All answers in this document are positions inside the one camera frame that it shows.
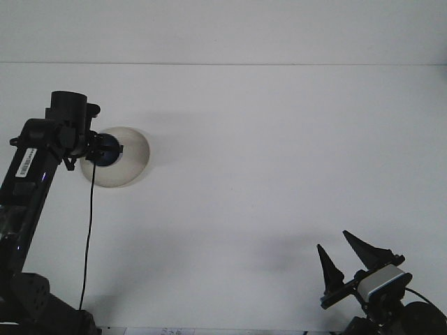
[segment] barcode label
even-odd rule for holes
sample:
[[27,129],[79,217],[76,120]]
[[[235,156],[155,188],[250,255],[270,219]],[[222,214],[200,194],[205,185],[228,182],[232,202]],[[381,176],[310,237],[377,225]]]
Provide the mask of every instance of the barcode label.
[[19,170],[15,174],[16,177],[25,178],[28,175],[29,168],[33,163],[34,156],[36,155],[36,148],[28,148],[23,156],[22,162],[20,163]]

